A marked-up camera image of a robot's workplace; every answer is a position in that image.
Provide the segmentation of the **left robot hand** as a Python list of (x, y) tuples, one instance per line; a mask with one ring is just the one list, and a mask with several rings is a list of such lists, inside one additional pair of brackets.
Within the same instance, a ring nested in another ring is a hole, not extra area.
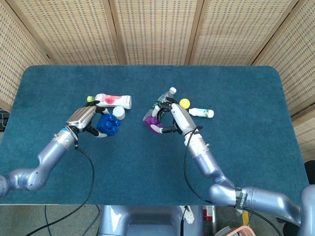
[(81, 132), (88, 132), (97, 138), (105, 138), (108, 135), (98, 131), (92, 126), (92, 120), (96, 113), (106, 114), (107, 108), (98, 106), (99, 101), (87, 102), (77, 109), (66, 121), (66, 126), (78, 137)]

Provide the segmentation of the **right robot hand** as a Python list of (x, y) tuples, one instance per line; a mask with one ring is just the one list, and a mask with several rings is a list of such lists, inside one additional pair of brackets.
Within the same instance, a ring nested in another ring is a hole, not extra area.
[(156, 118), (159, 123), (161, 114), (169, 112), (173, 117), (172, 126), (159, 127), (153, 123), (150, 124), (150, 128), (153, 131), (160, 134), (178, 132), (180, 135), (185, 136), (190, 132), (199, 132), (203, 128), (195, 125), (188, 111), (180, 106), (175, 99), (168, 97), (166, 100), (167, 102), (159, 103), (155, 106), (152, 117)]

